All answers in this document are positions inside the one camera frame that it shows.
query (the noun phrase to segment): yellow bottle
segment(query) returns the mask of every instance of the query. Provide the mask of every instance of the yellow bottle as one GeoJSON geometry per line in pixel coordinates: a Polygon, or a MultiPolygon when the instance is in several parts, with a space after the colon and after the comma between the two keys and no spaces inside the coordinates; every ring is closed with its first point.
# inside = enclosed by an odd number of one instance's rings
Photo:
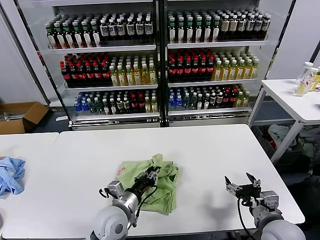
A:
{"type": "Polygon", "coordinates": [[[249,79],[249,74],[251,71],[251,63],[252,63],[252,60],[248,59],[245,67],[243,68],[243,72],[241,76],[242,79],[249,79]]]}
{"type": "Polygon", "coordinates": [[[133,75],[134,75],[135,84],[141,85],[141,72],[139,70],[138,64],[133,65],[133,75]]]}
{"type": "Polygon", "coordinates": [[[220,81],[227,80],[229,73],[229,60],[225,60],[223,66],[221,67],[221,73],[220,73],[220,81]]]}
{"type": "Polygon", "coordinates": [[[256,79],[257,78],[258,64],[259,64],[259,59],[255,58],[252,66],[251,66],[251,70],[249,73],[249,79],[256,79]]]}
{"type": "Polygon", "coordinates": [[[136,85],[135,78],[132,74],[131,65],[127,64],[125,68],[126,68],[126,79],[128,81],[128,85],[129,86],[136,85]]]}
{"type": "Polygon", "coordinates": [[[234,79],[242,79],[242,73],[244,72],[245,60],[240,59],[239,64],[235,67],[234,79]]]}
{"type": "Polygon", "coordinates": [[[149,75],[149,72],[147,69],[147,64],[145,64],[145,63],[142,64],[142,84],[143,85],[151,84],[150,75],[149,75]]]}
{"type": "Polygon", "coordinates": [[[229,66],[229,72],[227,80],[235,80],[237,60],[232,60],[231,65],[229,66]]]}
{"type": "Polygon", "coordinates": [[[114,87],[119,86],[119,78],[116,73],[115,66],[113,66],[113,65],[110,66],[110,76],[111,76],[111,80],[112,80],[112,85],[114,87]]]}

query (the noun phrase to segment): blue cloth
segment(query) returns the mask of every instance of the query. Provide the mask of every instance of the blue cloth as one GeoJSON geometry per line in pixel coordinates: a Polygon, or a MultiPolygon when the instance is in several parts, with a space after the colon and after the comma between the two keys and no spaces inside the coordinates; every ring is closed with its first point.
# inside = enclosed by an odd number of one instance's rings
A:
{"type": "Polygon", "coordinates": [[[5,157],[0,160],[0,196],[8,190],[14,195],[21,193],[24,188],[16,179],[25,175],[25,161],[19,158],[5,157]]]}

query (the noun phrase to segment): green cloth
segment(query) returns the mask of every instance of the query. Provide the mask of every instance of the green cloth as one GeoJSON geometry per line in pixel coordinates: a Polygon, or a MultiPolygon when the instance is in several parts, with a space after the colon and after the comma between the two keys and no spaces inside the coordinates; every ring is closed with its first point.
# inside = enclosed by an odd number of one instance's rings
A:
{"type": "MultiPolygon", "coordinates": [[[[155,183],[158,189],[145,201],[141,210],[172,213],[176,208],[176,183],[179,169],[172,161],[163,161],[162,154],[156,154],[146,161],[124,161],[117,180],[121,181],[124,189],[130,188],[135,183],[135,177],[151,166],[161,167],[155,183]]],[[[142,200],[154,190],[154,187],[149,188],[142,196],[142,200]]]]}

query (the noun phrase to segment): shelf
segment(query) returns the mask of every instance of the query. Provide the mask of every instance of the shelf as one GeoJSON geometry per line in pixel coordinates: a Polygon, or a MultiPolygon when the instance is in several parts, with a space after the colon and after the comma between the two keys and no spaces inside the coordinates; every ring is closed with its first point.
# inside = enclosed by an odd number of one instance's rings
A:
{"type": "Polygon", "coordinates": [[[177,82],[168,83],[169,88],[179,88],[179,87],[193,87],[193,86],[210,86],[210,85],[223,85],[223,84],[248,84],[255,83],[258,80],[253,79],[239,79],[239,80],[224,80],[224,81],[195,81],[195,82],[177,82]]]}
{"type": "Polygon", "coordinates": [[[50,49],[50,54],[80,54],[80,53],[100,53],[100,52],[125,52],[125,51],[148,51],[155,50],[156,45],[132,45],[132,46],[102,46],[102,47],[83,47],[50,49]]]}
{"type": "Polygon", "coordinates": [[[153,0],[33,0],[35,7],[55,7],[89,4],[124,4],[124,3],[152,3],[153,0]]]}
{"type": "Polygon", "coordinates": [[[168,117],[198,116],[198,115],[216,115],[250,112],[250,107],[217,108],[206,110],[187,110],[187,111],[169,111],[168,117]]]}
{"type": "Polygon", "coordinates": [[[194,49],[194,48],[219,48],[219,47],[246,47],[264,46],[269,41],[216,41],[216,42],[197,42],[197,43],[169,43],[168,49],[194,49]]]}
{"type": "Polygon", "coordinates": [[[64,85],[64,91],[68,93],[78,94],[79,92],[97,92],[97,91],[118,91],[118,90],[134,90],[134,89],[156,89],[158,84],[151,85],[134,85],[134,86],[96,86],[96,87],[77,87],[68,88],[66,84],[64,85]]]}

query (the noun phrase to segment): water bottle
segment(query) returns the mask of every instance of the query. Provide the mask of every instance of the water bottle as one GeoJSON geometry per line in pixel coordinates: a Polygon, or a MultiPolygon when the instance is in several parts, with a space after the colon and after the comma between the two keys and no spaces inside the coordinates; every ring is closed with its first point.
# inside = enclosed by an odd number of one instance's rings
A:
{"type": "Polygon", "coordinates": [[[172,112],[175,110],[175,99],[173,95],[170,95],[169,97],[169,112],[172,112]]]}
{"type": "Polygon", "coordinates": [[[90,108],[89,108],[88,104],[86,103],[86,101],[82,100],[81,103],[82,103],[82,108],[83,108],[83,115],[90,116],[91,111],[90,111],[90,108]]]}
{"type": "Polygon", "coordinates": [[[182,111],[182,98],[181,95],[178,95],[177,99],[176,99],[176,105],[175,105],[175,110],[176,111],[182,111]]]}
{"type": "Polygon", "coordinates": [[[75,108],[75,111],[76,111],[77,115],[78,116],[83,115],[81,104],[78,101],[74,101],[73,103],[74,103],[74,108],[75,108]]]}

